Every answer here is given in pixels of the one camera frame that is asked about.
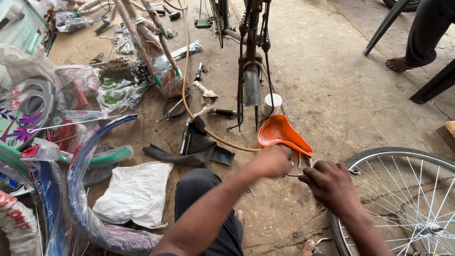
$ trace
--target tire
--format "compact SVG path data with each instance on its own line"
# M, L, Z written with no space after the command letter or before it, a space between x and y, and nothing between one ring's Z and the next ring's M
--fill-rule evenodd
M384 148L373 148L369 150L365 150L361 153L358 153L357 155L351 157L348 161L346 161L346 166L348 168L352 168L354 164L357 164L358 161L374 155L374 154L380 154L380 153L387 153L387 152L404 152L404 153L411 153L411 154L419 154L424 157L428 157L430 159L425 159L428 162L434 163L434 164L440 164L442 167L446 168L449 171L452 171L455 173L455 162L424 152L416 149L411 149L411 148L399 148L399 147L384 147ZM339 226L339 219L338 217L331 211L329 211L329 225L330 229L332 230L332 235L333 235L333 240L335 243L335 247L337 248L338 254L340 256L351 256L349 253L349 250L344 242L343 238L343 233L341 232L340 226Z
M382 0L388 7L392 8L397 0ZM417 10L417 7L419 6L420 0L411 0L410 3L403 9L405 12L412 12Z

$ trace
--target bicycle chain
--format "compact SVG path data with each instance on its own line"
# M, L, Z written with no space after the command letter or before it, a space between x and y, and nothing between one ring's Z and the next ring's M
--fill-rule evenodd
M218 11L218 3L216 3L215 0L210 0L210 6L212 7L212 13L215 18L215 30L218 31L218 40L221 48L223 48L223 34L221 31L221 18L220 12Z

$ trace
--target hand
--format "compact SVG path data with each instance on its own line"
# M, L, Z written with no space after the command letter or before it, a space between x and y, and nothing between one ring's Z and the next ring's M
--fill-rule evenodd
M292 169L292 151L284 145L272 145L256 154L245 168L252 171L258 178L284 177Z
M303 173L306 175L299 180L308 184L314 197L341 220L365 213L345 164L318 161L314 168L304 168Z

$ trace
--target plastic lid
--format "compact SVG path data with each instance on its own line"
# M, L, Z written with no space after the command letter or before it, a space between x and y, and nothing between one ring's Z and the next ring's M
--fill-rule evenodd
M267 94L264 101L267 105L272 106L272 97L270 97L270 94ZM281 98L281 96L274 93L273 94L273 104L275 105L275 108L277 108L277 107L279 108L282 103L283 103L283 99Z

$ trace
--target person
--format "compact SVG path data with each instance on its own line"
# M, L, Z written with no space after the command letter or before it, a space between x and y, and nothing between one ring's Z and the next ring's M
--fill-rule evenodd
M388 59L386 66L403 72L432 63L436 45L454 21L455 1L422 0L409 31L405 56Z
M259 151L253 160L225 181L207 169L194 169L177 183L176 223L152 250L153 256L235 255L242 256L243 215L232 207L260 178L282 178L291 171L291 150L273 145ZM392 256L360 203L346 165L318 161L304 168L299 179L316 199L346 225L363 256ZM308 240L300 256L321 255Z

